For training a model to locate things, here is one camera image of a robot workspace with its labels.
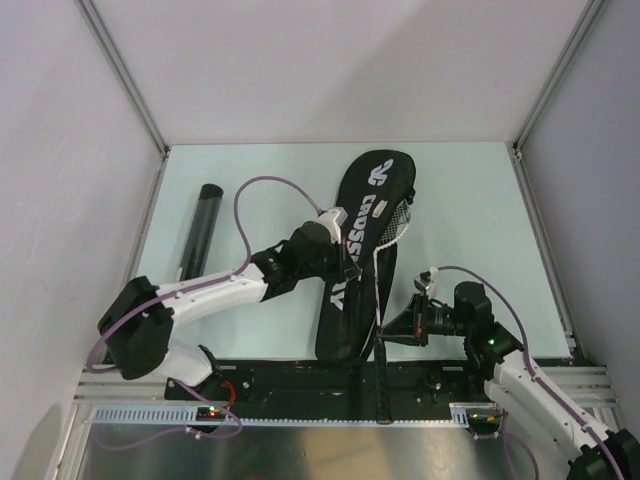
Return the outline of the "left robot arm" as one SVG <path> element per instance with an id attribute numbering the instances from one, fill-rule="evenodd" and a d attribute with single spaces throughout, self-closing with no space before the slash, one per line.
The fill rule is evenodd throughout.
<path id="1" fill-rule="evenodd" d="M 327 210 L 235 271 L 159 286 L 145 276 L 130 280 L 97 325 L 113 370 L 128 381 L 158 373 L 187 385 L 201 399 L 214 397 L 222 385 L 214 355 L 203 345 L 177 340 L 178 328 L 288 294 L 309 278 L 356 277 L 360 269 L 342 237 L 344 219 L 343 209 Z"/>

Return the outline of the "white badminton racket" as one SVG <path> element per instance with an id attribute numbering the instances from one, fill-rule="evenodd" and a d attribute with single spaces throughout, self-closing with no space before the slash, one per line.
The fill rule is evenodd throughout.
<path id="1" fill-rule="evenodd" d="M 381 337 L 383 313 L 378 256 L 380 252 L 387 250 L 399 242 L 399 239 L 406 233 L 410 221 L 410 203 L 408 200 L 403 200 L 395 208 L 389 224 L 373 251 L 372 257 L 374 292 L 376 297 L 376 323 L 373 348 L 376 381 L 376 422 L 383 426 L 391 425 L 393 420 L 388 388 L 386 347 L 385 342 Z"/>

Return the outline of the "black racket bag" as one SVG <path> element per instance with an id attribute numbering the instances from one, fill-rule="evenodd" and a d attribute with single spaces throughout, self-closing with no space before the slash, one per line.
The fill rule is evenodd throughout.
<path id="1" fill-rule="evenodd" d="M 379 253 L 392 214 L 415 196 L 416 166 L 407 153 L 381 149 L 361 154 L 347 168 L 336 205 L 345 209 L 342 226 L 347 250 L 361 274 L 347 282 L 327 283 L 319 309 L 315 357 L 341 363 L 369 356 L 376 308 L 389 301 L 398 247 Z"/>

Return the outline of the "black shuttlecock tube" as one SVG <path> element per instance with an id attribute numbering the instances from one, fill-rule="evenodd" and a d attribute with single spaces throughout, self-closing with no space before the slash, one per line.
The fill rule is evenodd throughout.
<path id="1" fill-rule="evenodd" d="M 179 281 L 204 274 L 223 195 L 224 190 L 216 184 L 201 186 L 179 263 Z"/>

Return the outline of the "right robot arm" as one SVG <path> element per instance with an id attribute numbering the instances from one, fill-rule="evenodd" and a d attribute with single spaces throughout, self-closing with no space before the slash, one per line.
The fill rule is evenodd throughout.
<path id="1" fill-rule="evenodd" d="M 379 327 L 374 348 L 386 361 L 385 345 L 424 346 L 431 335 L 463 340 L 470 370 L 462 376 L 464 393 L 489 398 L 543 443 L 558 449 L 569 464 L 570 479 L 636 479 L 639 442 L 626 429 L 611 430 L 564 393 L 493 314 L 484 285 L 465 281 L 454 302 L 433 299 L 419 287 L 405 310 Z"/>

